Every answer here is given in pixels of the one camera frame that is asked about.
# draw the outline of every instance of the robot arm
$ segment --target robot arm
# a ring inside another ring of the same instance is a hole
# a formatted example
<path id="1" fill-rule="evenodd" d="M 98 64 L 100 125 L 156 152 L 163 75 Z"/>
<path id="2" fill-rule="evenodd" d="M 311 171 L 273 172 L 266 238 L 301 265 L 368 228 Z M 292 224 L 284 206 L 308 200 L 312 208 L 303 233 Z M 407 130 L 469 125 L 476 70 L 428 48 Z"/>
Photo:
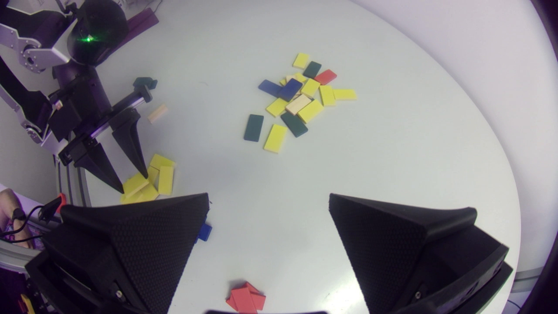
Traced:
<path id="1" fill-rule="evenodd" d="M 60 89 L 47 98 L 28 91 L 0 58 L 0 97 L 16 112 L 34 142 L 72 161 L 123 193 L 121 181 L 95 137 L 111 127 L 113 137 L 147 178 L 134 109 L 149 102 L 156 81 L 141 78 L 134 92 L 112 106 L 95 67 L 127 38 L 128 23 L 111 0 L 88 0 L 79 8 L 32 15 L 0 0 L 0 44 L 12 48 L 20 64 L 34 73 L 52 67 Z"/>

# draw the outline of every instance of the yellow block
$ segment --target yellow block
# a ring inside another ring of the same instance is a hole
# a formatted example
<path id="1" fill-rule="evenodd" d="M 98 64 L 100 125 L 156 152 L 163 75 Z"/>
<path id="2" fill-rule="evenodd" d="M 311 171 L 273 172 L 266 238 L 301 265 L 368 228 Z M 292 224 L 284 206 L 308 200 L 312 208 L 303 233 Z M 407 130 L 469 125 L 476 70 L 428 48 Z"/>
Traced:
<path id="1" fill-rule="evenodd" d="M 151 162 L 149 163 L 149 165 L 157 170 L 161 170 L 161 166 L 167 166 L 167 167 L 174 167 L 176 165 L 176 163 L 170 159 L 167 159 L 161 155 L 155 154 L 153 156 L 153 158 L 151 159 Z"/>
<path id="2" fill-rule="evenodd" d="M 281 150 L 281 145 L 283 144 L 283 139 L 285 138 L 285 134 L 287 134 L 286 127 L 274 124 L 271 127 L 270 134 L 267 137 L 267 141 L 263 149 L 273 151 L 274 153 L 279 153 L 279 151 Z"/>
<path id="3" fill-rule="evenodd" d="M 299 111 L 299 117 L 304 121 L 304 123 L 308 123 L 323 109 L 324 106 L 321 105 L 319 100 L 315 99 L 311 103 L 309 103 L 306 107 L 304 107 L 301 111 Z"/>
<path id="4" fill-rule="evenodd" d="M 285 111 L 285 107 L 287 106 L 288 101 L 284 101 L 280 98 L 275 100 L 271 103 L 271 105 L 267 106 L 266 111 L 271 113 L 272 116 L 277 117 L 278 115 L 282 114 Z"/>
<path id="5" fill-rule="evenodd" d="M 143 189 L 141 189 L 141 193 L 138 194 L 139 197 L 136 200 L 136 203 L 154 201 L 159 196 L 159 192 L 153 186 L 153 184 L 148 184 Z"/>
<path id="6" fill-rule="evenodd" d="M 296 56 L 295 62 L 292 64 L 292 66 L 294 66 L 295 68 L 304 69 L 306 67 L 306 64 L 308 63 L 309 58 L 309 55 L 299 53 Z"/>
<path id="7" fill-rule="evenodd" d="M 351 101 L 357 99 L 357 94 L 354 89 L 334 89 L 333 95 L 339 101 Z"/>
<path id="8" fill-rule="evenodd" d="M 159 108 L 155 109 L 155 111 L 153 111 L 148 117 L 147 119 L 149 120 L 149 122 L 151 124 L 155 123 L 155 121 L 157 121 L 160 117 L 162 117 L 166 112 L 168 111 L 167 106 L 165 106 L 165 104 L 162 104 L 159 106 Z"/>
<path id="9" fill-rule="evenodd" d="M 149 166 L 149 168 L 147 168 L 147 174 L 147 180 L 149 183 L 155 185 L 155 181 L 157 181 L 157 177 L 159 176 L 159 170 Z"/>
<path id="10" fill-rule="evenodd" d="M 304 75 L 302 75 L 300 72 L 295 74 L 296 76 L 296 80 L 299 81 L 300 83 L 304 83 L 308 78 Z"/>
<path id="11" fill-rule="evenodd" d="M 304 87 L 300 90 L 300 92 L 302 92 L 304 95 L 310 98 L 313 98 L 314 94 L 318 90 L 318 87 L 320 87 L 320 82 L 317 82 L 313 79 L 308 79 L 306 81 L 306 84 L 304 84 Z"/>
<path id="12" fill-rule="evenodd" d="M 172 177 L 174 175 L 174 168 L 162 166 L 159 174 L 159 194 L 171 195 L 172 194 Z"/>
<path id="13" fill-rule="evenodd" d="M 312 100 L 306 97 L 306 95 L 300 95 L 295 98 L 291 103 L 285 107 L 287 111 L 291 114 L 296 115 L 302 108 L 306 107 Z"/>
<path id="14" fill-rule="evenodd" d="M 133 177 L 129 178 L 122 187 L 124 188 L 124 195 L 126 198 L 139 192 L 142 188 L 149 184 L 149 181 L 143 177 L 141 173 L 137 173 Z"/>
<path id="15" fill-rule="evenodd" d="M 122 196 L 120 196 L 120 204 L 127 205 L 127 204 L 137 203 L 140 196 L 141 196 L 141 192 L 138 192 L 128 198 L 126 198 L 126 194 L 123 194 Z"/>
<path id="16" fill-rule="evenodd" d="M 324 106 L 334 106 L 335 105 L 335 95 L 333 95 L 333 88 L 329 85 L 320 86 L 320 96 L 321 102 Z"/>

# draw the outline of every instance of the stack of yellow blocks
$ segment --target stack of yellow blocks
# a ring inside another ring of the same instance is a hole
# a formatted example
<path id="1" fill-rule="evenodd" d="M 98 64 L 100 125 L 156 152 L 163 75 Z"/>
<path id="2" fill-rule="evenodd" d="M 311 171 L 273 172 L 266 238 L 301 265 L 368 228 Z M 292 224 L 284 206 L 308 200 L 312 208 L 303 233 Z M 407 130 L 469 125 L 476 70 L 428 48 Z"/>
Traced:
<path id="1" fill-rule="evenodd" d="M 129 178 L 122 187 L 124 195 L 120 198 L 121 204 L 133 204 L 154 201 L 159 195 L 172 194 L 172 179 L 176 163 L 161 155 L 155 154 L 147 168 L 147 179 L 141 173 Z M 158 189 L 155 188 L 157 177 Z"/>

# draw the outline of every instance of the purple object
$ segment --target purple object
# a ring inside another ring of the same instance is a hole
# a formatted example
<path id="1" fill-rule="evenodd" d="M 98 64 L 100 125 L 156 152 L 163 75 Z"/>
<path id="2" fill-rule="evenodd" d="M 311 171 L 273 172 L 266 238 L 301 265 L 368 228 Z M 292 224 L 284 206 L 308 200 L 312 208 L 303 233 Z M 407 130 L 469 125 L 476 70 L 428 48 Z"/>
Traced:
<path id="1" fill-rule="evenodd" d="M 151 8 L 145 9 L 140 13 L 134 15 L 128 20 L 129 33 L 124 40 L 112 52 L 117 51 L 120 47 L 124 46 L 127 42 L 134 39 L 137 35 L 145 32 L 155 24 L 159 23 L 159 19 Z"/>
<path id="2" fill-rule="evenodd" d="M 296 79 L 291 79 L 287 82 L 287 84 L 277 93 L 279 98 L 282 98 L 284 101 L 291 101 L 292 98 L 295 96 L 296 92 L 302 87 L 302 83 L 297 81 Z"/>
<path id="3" fill-rule="evenodd" d="M 281 86 L 271 82 L 267 79 L 263 80 L 263 82 L 258 86 L 258 88 L 271 96 L 278 97 L 277 94 L 281 90 Z"/>

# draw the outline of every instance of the white wall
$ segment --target white wall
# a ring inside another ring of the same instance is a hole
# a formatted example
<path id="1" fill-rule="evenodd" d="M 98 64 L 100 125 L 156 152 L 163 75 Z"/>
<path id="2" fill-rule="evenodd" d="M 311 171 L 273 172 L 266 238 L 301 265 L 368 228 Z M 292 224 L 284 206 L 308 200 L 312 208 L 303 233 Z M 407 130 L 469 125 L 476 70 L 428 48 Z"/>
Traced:
<path id="1" fill-rule="evenodd" d="M 545 264 L 558 229 L 558 63 L 529 0 L 353 0 L 436 59 L 508 156 L 521 205 L 518 271 Z"/>
<path id="2" fill-rule="evenodd" d="M 40 89 L 45 95 L 57 89 L 50 72 L 29 72 L 18 63 L 15 51 L 0 46 L 0 55 L 27 89 Z M 52 155 L 31 140 L 14 111 L 1 98 L 0 183 L 41 203 L 56 197 Z"/>

